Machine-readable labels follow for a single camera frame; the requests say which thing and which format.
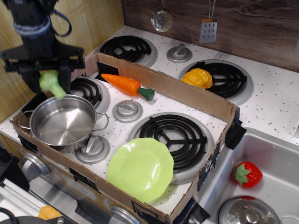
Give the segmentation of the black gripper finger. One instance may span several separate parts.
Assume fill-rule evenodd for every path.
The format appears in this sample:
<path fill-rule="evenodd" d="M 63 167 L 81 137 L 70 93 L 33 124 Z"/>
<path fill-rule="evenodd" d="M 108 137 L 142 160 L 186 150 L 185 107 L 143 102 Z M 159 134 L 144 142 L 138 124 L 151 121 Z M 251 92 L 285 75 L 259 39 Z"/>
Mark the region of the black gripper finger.
<path fill-rule="evenodd" d="M 20 75 L 31 91 L 34 93 L 40 93 L 42 91 L 39 84 L 39 79 L 41 77 L 39 70 L 21 70 Z"/>
<path fill-rule="evenodd" d="M 71 88 L 71 72 L 69 66 L 62 66 L 58 70 L 58 80 L 66 93 L 70 92 Z"/>

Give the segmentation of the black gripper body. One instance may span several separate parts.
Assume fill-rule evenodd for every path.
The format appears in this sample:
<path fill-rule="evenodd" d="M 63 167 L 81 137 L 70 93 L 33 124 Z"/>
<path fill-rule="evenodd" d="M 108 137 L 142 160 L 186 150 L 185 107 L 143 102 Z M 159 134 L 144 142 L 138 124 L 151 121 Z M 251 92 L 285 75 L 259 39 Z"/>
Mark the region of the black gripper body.
<path fill-rule="evenodd" d="M 80 47 L 60 42 L 52 30 L 21 37 L 22 45 L 0 52 L 7 71 L 16 71 L 18 63 L 39 65 L 41 70 L 56 70 L 66 64 L 71 71 L 85 67 Z"/>

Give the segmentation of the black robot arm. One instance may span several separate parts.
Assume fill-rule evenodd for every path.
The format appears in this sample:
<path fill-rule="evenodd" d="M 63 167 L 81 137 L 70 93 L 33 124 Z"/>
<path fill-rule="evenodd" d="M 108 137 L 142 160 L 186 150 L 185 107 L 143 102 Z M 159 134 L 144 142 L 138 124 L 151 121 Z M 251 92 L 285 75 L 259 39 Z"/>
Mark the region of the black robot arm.
<path fill-rule="evenodd" d="M 80 47 L 57 39 L 50 16 L 68 18 L 54 9 L 55 0 L 5 0 L 13 17 L 13 27 L 22 39 L 22 45 L 0 53 L 6 72 L 17 72 L 27 86 L 39 93 L 42 71 L 57 71 L 58 83 L 65 92 L 71 89 L 71 73 L 85 67 Z"/>

